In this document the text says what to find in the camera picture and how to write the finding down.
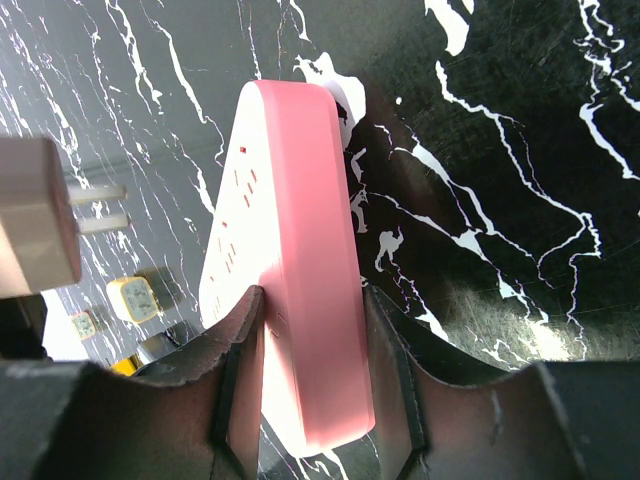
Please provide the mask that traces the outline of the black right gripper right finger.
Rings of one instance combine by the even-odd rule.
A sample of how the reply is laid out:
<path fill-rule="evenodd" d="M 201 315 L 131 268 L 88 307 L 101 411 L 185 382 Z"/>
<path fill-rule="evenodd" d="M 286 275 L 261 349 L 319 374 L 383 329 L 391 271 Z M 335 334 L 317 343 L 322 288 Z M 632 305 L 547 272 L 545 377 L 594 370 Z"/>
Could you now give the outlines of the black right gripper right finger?
<path fill-rule="evenodd" d="M 585 466 L 541 366 L 516 374 L 458 352 L 364 290 L 384 479 L 582 479 Z"/>

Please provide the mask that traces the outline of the beige plug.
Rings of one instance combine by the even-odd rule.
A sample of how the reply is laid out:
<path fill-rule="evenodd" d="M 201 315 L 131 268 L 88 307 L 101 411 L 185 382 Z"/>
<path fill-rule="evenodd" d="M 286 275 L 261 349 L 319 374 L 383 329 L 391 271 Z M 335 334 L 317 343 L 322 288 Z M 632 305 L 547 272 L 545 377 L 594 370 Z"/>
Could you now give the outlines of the beige plug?
<path fill-rule="evenodd" d="M 77 220 L 78 205 L 126 197 L 121 185 L 69 186 L 54 141 L 1 138 L 1 297 L 72 285 L 82 276 L 79 238 L 129 226 L 124 213 Z"/>

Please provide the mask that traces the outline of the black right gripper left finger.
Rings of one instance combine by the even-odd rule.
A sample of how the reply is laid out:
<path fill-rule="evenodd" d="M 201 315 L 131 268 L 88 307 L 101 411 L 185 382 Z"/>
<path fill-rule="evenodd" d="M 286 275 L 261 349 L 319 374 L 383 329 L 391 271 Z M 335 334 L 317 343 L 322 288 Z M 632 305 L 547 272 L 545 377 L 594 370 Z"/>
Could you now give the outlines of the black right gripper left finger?
<path fill-rule="evenodd" d="M 125 377 L 90 363 L 41 366 L 51 421 L 33 479 L 254 479 L 265 294 L 251 286 L 217 324 Z"/>

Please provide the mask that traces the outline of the pink triangular socket base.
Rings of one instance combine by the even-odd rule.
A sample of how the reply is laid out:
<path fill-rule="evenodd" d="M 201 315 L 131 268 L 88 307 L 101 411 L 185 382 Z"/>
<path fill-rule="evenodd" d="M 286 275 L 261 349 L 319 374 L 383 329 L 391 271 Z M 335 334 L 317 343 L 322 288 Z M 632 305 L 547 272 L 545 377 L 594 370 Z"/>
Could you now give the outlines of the pink triangular socket base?
<path fill-rule="evenodd" d="M 266 296 L 261 411 L 310 457 L 374 426 L 364 305 L 339 116 L 324 87 L 241 90 L 199 285 L 205 327 Z"/>

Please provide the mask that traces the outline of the pink plug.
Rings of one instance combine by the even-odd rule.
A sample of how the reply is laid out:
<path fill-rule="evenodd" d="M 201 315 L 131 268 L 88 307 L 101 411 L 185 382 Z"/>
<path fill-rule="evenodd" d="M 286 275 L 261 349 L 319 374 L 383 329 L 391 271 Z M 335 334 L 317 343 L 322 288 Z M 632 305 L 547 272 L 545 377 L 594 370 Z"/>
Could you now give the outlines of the pink plug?
<path fill-rule="evenodd" d="M 90 311 L 80 311 L 72 315 L 69 320 L 81 341 L 88 340 L 98 333 L 96 320 Z"/>

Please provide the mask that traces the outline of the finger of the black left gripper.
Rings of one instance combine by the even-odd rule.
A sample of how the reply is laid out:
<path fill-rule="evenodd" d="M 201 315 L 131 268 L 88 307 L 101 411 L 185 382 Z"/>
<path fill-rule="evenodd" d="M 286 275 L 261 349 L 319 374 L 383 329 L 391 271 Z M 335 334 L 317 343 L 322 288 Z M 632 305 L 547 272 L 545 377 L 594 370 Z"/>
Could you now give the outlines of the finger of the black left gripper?
<path fill-rule="evenodd" d="M 2 360 L 42 360 L 47 306 L 40 293 L 1 300 L 0 350 Z"/>

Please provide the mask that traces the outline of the grey plug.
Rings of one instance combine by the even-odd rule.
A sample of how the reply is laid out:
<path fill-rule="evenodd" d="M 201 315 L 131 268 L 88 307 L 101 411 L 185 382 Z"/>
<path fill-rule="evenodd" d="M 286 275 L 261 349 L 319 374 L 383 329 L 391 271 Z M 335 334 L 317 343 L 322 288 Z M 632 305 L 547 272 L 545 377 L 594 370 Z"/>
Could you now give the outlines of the grey plug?
<path fill-rule="evenodd" d="M 163 358 L 180 347 L 174 336 L 164 331 L 138 343 L 136 355 L 143 365 Z"/>

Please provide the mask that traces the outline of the orange plug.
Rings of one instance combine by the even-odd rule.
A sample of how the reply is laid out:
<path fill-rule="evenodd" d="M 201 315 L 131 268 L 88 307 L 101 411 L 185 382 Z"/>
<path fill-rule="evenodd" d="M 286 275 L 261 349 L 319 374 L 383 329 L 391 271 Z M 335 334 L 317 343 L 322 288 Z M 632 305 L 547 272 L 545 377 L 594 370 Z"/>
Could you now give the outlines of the orange plug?
<path fill-rule="evenodd" d="M 159 307 L 149 282 L 140 276 L 121 277 L 110 281 L 106 292 L 116 317 L 140 324 L 159 313 Z"/>

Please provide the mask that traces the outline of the yellow socket block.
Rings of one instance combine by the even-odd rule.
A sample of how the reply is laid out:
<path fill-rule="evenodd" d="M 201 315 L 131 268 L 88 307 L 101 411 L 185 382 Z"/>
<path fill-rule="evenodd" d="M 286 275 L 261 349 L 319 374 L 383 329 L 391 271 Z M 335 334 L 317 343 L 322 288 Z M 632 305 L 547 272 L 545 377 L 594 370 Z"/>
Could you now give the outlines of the yellow socket block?
<path fill-rule="evenodd" d="M 140 360 L 139 356 L 134 354 L 112 364 L 109 369 L 119 375 L 133 376 L 143 366 L 144 363 Z"/>

